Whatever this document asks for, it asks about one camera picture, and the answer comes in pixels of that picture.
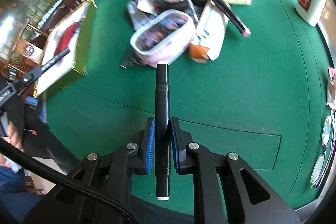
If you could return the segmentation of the white toothpaste box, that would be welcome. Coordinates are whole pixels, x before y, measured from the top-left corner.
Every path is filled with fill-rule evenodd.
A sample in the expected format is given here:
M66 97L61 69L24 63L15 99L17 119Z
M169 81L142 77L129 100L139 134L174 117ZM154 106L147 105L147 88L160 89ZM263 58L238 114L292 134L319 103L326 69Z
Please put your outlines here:
M199 19L195 44L208 48L207 56L215 61L222 49L228 17L212 1L207 1Z

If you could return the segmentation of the black marker white caps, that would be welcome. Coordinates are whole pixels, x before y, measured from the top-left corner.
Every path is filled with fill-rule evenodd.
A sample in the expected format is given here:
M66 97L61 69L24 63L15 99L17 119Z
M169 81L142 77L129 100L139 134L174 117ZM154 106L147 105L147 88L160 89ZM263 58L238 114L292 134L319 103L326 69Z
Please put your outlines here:
M170 85L169 65L159 61L155 85L155 187L159 201L170 197Z

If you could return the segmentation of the snack packet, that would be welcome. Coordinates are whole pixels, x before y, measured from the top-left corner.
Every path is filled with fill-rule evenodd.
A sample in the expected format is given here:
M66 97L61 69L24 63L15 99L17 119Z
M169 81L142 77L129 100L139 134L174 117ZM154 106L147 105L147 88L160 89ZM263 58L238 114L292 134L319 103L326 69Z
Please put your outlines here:
M336 71L335 68L328 67L327 96L326 104L331 110L336 110Z

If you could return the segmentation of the black marker pink cap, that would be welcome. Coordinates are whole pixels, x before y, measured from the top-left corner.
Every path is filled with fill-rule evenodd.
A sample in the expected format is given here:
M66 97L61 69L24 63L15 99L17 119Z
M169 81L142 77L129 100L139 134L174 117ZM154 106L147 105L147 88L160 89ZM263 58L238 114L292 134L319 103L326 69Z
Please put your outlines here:
M228 19L233 23L233 25L237 28L237 30L244 36L245 38L251 35L251 31L249 28L243 23L243 21L234 13L234 11L230 8L229 4L223 0L211 0L215 5L218 6L219 9L228 17Z

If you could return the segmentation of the pink transparent pencil case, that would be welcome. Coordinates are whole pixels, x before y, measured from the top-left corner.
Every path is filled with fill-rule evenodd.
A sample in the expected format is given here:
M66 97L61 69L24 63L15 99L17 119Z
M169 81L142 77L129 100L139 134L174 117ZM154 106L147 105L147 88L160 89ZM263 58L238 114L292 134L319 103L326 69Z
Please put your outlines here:
M185 12L166 10L137 30L130 45L142 64L153 68L157 64L172 64L187 50L196 28Z

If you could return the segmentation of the white gold-rimmed tray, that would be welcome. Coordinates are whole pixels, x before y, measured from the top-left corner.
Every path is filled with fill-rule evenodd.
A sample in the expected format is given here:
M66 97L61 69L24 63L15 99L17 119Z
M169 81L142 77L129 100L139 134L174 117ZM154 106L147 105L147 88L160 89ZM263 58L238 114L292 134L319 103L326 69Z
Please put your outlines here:
M86 76L91 36L88 27L96 8L95 0L86 0L54 26L46 41L42 65L62 53L65 56L37 80L34 96L50 98Z

